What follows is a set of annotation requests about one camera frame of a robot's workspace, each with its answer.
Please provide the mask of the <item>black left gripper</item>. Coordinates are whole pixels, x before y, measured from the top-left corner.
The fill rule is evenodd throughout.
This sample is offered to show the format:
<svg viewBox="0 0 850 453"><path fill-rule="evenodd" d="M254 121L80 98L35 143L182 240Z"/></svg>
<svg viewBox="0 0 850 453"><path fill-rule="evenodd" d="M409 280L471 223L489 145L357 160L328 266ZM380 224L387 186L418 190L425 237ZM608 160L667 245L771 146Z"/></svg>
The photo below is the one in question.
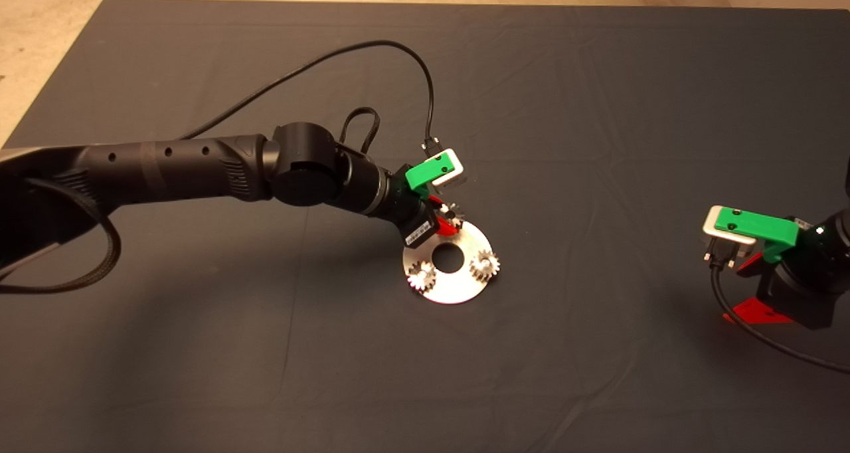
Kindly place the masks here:
<svg viewBox="0 0 850 453"><path fill-rule="evenodd" d="M416 249L430 237L455 236L460 231L460 221L438 219L435 210L442 210L444 202L437 197L425 197L408 183L409 167L401 167L389 175L385 195L385 220L400 232L404 247Z"/></svg>

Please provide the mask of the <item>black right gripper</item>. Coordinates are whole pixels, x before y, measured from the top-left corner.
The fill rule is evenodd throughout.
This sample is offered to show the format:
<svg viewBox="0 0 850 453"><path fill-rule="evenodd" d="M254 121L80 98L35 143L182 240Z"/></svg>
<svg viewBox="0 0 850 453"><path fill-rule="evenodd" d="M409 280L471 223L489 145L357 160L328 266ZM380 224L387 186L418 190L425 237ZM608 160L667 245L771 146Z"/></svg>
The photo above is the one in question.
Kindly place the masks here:
<svg viewBox="0 0 850 453"><path fill-rule="evenodd" d="M761 252L737 268L737 275L763 275ZM747 325L792 325L823 329L832 325L835 304L844 294L844 218L829 217L798 236L780 262L761 277L758 299L732 310Z"/></svg>

